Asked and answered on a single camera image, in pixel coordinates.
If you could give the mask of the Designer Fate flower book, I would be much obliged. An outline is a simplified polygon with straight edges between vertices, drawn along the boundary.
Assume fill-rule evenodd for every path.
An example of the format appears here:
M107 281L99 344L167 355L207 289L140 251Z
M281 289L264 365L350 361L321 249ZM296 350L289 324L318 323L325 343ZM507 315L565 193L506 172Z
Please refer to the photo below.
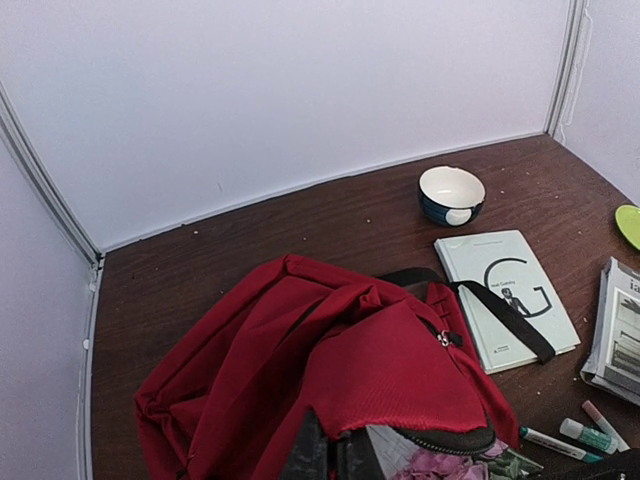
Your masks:
M487 453L450 454L420 447L391 427L366 427L382 479L533 479L544 467L501 440Z

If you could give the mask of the grey ianra magazine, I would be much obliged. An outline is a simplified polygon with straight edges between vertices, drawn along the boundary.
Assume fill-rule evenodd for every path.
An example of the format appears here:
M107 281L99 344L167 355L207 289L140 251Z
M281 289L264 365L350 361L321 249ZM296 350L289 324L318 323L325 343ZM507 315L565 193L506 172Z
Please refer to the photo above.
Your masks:
M585 383L639 404L639 272L610 258L601 272Z

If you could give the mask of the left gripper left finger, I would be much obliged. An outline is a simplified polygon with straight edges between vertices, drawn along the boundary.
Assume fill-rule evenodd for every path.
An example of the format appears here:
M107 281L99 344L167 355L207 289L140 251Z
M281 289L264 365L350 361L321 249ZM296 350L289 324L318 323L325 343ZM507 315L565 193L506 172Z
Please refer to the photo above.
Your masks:
M285 463L284 478L347 480L349 442L349 432L330 440L315 411L308 410Z

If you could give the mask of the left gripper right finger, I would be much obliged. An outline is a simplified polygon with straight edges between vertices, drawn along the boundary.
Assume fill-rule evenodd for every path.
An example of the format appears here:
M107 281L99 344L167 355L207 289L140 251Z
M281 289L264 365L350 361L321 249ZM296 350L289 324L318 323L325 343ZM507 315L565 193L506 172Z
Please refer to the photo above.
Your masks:
M575 472L580 480L639 480L639 450L618 453L601 462L587 465Z

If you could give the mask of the red backpack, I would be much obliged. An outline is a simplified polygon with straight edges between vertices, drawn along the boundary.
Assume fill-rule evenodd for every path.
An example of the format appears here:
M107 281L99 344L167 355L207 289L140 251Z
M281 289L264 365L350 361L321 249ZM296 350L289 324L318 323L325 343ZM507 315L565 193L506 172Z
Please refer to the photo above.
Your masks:
M519 444L484 372L458 294L427 268L380 277L287 255L249 273L136 393L154 479L285 479L314 410L350 433L348 479L377 479L366 427L420 447L482 454Z

